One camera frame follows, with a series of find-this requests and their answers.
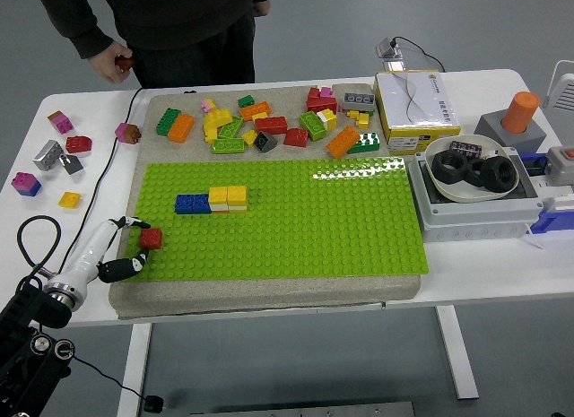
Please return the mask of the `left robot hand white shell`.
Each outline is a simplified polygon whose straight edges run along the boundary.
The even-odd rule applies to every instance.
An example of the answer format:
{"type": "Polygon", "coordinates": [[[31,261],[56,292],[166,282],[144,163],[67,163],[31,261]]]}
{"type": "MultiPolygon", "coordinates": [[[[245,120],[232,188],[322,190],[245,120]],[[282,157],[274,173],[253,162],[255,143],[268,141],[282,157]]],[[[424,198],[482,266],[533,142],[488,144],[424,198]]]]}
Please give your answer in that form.
{"type": "Polygon", "coordinates": [[[105,283],[131,278],[142,271],[149,251],[142,250],[131,259],[118,259],[101,267],[101,261],[117,233],[125,227],[148,230],[151,225],[134,217],[104,221],[73,254],[70,262],[44,287],[46,293],[61,293],[79,305],[87,297],[88,283],[99,277],[105,283]]]}

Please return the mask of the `person's right hand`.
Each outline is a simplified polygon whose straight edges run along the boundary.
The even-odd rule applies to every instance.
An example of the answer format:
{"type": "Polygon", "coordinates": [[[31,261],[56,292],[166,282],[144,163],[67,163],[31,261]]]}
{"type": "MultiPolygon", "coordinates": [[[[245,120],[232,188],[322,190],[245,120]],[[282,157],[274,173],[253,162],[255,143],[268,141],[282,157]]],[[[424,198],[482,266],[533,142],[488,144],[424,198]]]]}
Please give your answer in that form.
{"type": "Polygon", "coordinates": [[[112,84],[120,84],[130,75],[130,71],[124,71],[117,66],[116,57],[124,56],[126,58],[131,58],[132,55],[133,51],[130,48],[113,41],[102,52],[96,56],[90,57],[88,62],[94,71],[104,80],[112,84]]]}

